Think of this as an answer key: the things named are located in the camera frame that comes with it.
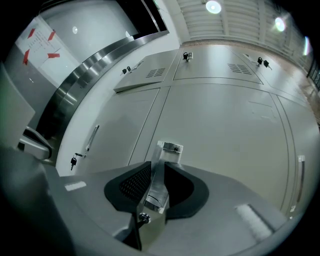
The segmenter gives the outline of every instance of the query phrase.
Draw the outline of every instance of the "cabinet door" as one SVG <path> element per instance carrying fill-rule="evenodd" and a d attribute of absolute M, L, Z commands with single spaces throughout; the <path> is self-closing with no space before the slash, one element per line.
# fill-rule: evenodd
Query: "cabinet door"
<path fill-rule="evenodd" d="M 114 95 L 97 118 L 100 125 L 77 174 L 127 166 L 159 89 Z"/>
<path fill-rule="evenodd" d="M 147 161 L 157 141 L 183 145 L 181 164 L 234 178 L 281 209 L 288 149 L 269 93 L 222 84 L 172 86 Z"/>
<path fill-rule="evenodd" d="M 320 176 L 320 134 L 313 112 L 289 99 L 278 97 L 290 123 L 295 149 L 295 186 L 292 215 L 303 212 L 318 186 Z M 304 156 L 304 165 L 299 156 Z"/>
<path fill-rule="evenodd" d="M 122 92 L 135 87 L 163 82 L 179 50 L 152 54 L 143 58 L 114 88 Z"/>
<path fill-rule="evenodd" d="M 181 56 L 174 80 L 189 78 L 230 78 L 262 84 L 257 75 L 226 46 L 201 46 L 185 48 L 193 53 L 186 62 Z"/>
<path fill-rule="evenodd" d="M 272 88 L 278 89 L 282 92 L 296 97 L 297 99 L 303 102 L 306 102 L 306 98 L 296 81 L 290 75 L 288 75 L 284 68 L 281 67 L 272 58 L 270 58 L 262 52 L 245 49 L 241 47 L 230 46 L 230 49 L 239 56 L 245 58 L 246 61 L 250 63 L 250 66 L 252 67 L 253 71 L 256 72 L 258 76 L 262 75 Z M 259 57 L 261 57 L 263 60 L 268 61 L 269 66 L 272 69 L 269 67 L 266 68 L 263 64 L 260 67 L 258 67 L 256 63 Z"/>

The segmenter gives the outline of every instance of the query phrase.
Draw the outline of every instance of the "ceiling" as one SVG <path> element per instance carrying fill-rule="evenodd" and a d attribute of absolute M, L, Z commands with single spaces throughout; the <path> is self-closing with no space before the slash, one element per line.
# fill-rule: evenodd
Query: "ceiling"
<path fill-rule="evenodd" d="M 205 0 L 164 0 L 181 43 L 204 39 L 236 40 L 268 48 L 301 66 L 311 56 L 303 56 L 305 37 L 291 16 L 271 0 L 216 0 L 222 10 L 207 11 Z M 275 28 L 275 18 L 285 19 L 283 32 Z"/>

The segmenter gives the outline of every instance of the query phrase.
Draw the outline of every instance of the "white cabinet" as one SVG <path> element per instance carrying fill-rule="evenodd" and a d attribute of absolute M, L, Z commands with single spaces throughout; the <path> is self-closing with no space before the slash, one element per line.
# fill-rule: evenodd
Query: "white cabinet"
<path fill-rule="evenodd" d="M 127 166 L 159 89 L 114 95 L 97 118 L 100 125 L 77 174 Z"/>
<path fill-rule="evenodd" d="M 250 67 L 226 46 L 188 47 L 193 59 L 186 62 L 181 56 L 174 80 L 192 78 L 228 78 L 262 84 Z"/>
<path fill-rule="evenodd" d="M 157 141 L 183 145 L 181 164 L 234 178 L 281 208 L 288 149 L 269 93 L 224 84 L 172 86 L 146 161 Z"/>
<path fill-rule="evenodd" d="M 162 82 L 179 50 L 170 50 L 152 54 L 143 58 L 114 88 L 122 92 L 135 87 Z"/>

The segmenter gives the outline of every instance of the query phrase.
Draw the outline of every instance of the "floor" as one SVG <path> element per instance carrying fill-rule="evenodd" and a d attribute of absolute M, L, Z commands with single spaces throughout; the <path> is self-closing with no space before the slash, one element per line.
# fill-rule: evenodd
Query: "floor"
<path fill-rule="evenodd" d="M 199 45 L 227 45 L 227 46 L 237 46 L 242 48 L 247 48 L 250 50 L 256 50 L 263 52 L 264 54 L 270 56 L 274 61 L 277 61 L 279 65 L 296 81 L 299 88 L 306 97 L 308 103 L 311 106 L 311 109 L 314 113 L 314 116 L 317 120 L 317 123 L 320 124 L 320 97 L 318 96 L 318 91 L 314 86 L 311 79 L 307 78 L 307 73 L 302 70 L 300 67 L 295 65 L 293 62 L 287 60 L 285 57 L 272 52 L 268 49 L 265 49 L 260 46 L 256 46 L 249 43 L 236 42 L 231 40 L 197 40 L 197 41 L 188 41 L 182 44 L 181 47 L 190 47 L 190 46 L 199 46 Z"/>

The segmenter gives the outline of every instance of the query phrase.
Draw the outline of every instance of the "metal bracket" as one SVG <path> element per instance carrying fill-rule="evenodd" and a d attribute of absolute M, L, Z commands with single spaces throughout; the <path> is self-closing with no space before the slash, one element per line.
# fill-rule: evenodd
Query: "metal bracket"
<path fill-rule="evenodd" d="M 169 200 L 165 186 L 165 162 L 179 163 L 182 145 L 158 141 L 151 159 L 151 185 L 143 204 L 160 214 L 163 214 Z"/>

